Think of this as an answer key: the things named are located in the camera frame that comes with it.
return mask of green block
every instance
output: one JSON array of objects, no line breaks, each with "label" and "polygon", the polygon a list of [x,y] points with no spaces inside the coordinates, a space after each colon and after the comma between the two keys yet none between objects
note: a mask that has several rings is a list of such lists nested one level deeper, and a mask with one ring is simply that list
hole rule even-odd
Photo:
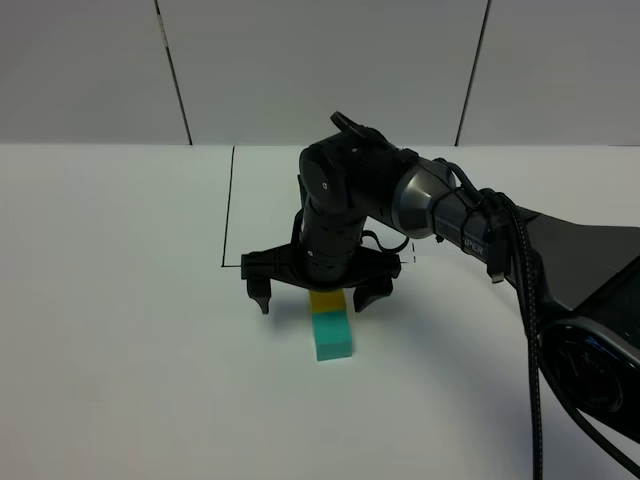
[{"label": "green block", "polygon": [[345,310],[314,313],[311,319],[319,362],[353,355],[353,339]]}]

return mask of white wall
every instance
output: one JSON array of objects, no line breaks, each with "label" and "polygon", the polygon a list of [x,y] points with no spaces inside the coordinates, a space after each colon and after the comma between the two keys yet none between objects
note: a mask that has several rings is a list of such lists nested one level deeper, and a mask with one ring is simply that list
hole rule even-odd
[{"label": "white wall", "polygon": [[477,0],[162,0],[194,143],[306,144],[337,109],[398,143],[452,145]]},{"label": "white wall", "polygon": [[187,143],[153,0],[3,0],[0,142]]},{"label": "white wall", "polygon": [[640,144],[640,2],[496,0],[463,144]]}]

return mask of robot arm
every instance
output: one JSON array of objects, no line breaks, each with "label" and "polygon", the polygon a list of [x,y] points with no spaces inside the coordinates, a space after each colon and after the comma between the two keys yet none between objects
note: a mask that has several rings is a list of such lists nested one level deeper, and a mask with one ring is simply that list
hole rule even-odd
[{"label": "robot arm", "polygon": [[[357,312],[390,295],[400,260],[360,245],[367,217],[410,238],[447,240],[485,263],[493,282],[521,286],[495,192],[478,192],[456,165],[399,149],[340,113],[332,121],[340,133],[300,155],[303,208],[291,243],[242,256],[242,278],[263,313],[270,280],[317,291],[355,287]],[[517,213],[534,259],[533,341],[549,384],[570,415],[567,402],[640,443],[640,228]]]}]

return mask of white tabletop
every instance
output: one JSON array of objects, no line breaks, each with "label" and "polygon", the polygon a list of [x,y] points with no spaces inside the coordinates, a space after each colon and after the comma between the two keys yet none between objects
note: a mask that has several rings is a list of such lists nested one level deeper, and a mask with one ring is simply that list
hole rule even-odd
[{"label": "white tabletop", "polygon": [[[235,149],[221,268],[230,147],[0,146],[3,479],[530,477],[515,295],[471,257],[416,242],[393,295],[350,312],[350,359],[315,361],[306,292],[273,284],[269,316],[246,297],[233,265],[288,241],[299,151]],[[640,226],[640,149],[418,151]],[[631,478],[543,390],[545,478]]]}]

